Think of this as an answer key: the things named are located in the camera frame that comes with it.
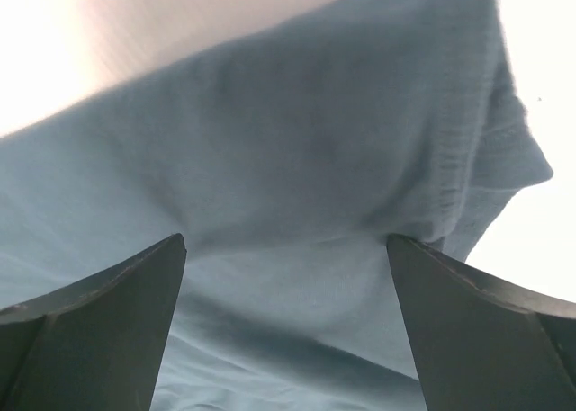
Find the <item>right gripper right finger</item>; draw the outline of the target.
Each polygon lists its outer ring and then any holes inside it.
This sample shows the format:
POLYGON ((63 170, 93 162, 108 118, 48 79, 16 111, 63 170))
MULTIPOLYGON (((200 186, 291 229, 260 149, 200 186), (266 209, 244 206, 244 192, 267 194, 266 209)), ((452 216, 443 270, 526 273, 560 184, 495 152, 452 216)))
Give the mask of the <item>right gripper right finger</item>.
POLYGON ((574 303, 407 237, 387 253, 428 409, 574 411, 574 303))

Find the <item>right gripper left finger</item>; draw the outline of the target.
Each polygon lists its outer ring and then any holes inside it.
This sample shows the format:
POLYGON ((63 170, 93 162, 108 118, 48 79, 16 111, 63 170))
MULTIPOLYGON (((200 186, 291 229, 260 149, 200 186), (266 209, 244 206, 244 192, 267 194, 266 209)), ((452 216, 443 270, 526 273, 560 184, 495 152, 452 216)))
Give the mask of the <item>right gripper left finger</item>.
POLYGON ((151 406, 185 269, 175 234, 133 257, 1 311, 1 408, 151 406))

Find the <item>blue-grey t shirt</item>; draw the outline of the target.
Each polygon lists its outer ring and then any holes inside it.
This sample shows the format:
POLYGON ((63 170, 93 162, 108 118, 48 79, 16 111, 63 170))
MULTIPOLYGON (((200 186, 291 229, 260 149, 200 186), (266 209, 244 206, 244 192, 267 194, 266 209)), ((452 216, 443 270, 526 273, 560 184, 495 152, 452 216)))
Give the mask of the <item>blue-grey t shirt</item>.
POLYGON ((422 410, 384 242, 464 260, 552 169, 496 0, 339 0, 1 142, 1 302, 184 236, 156 410, 422 410))

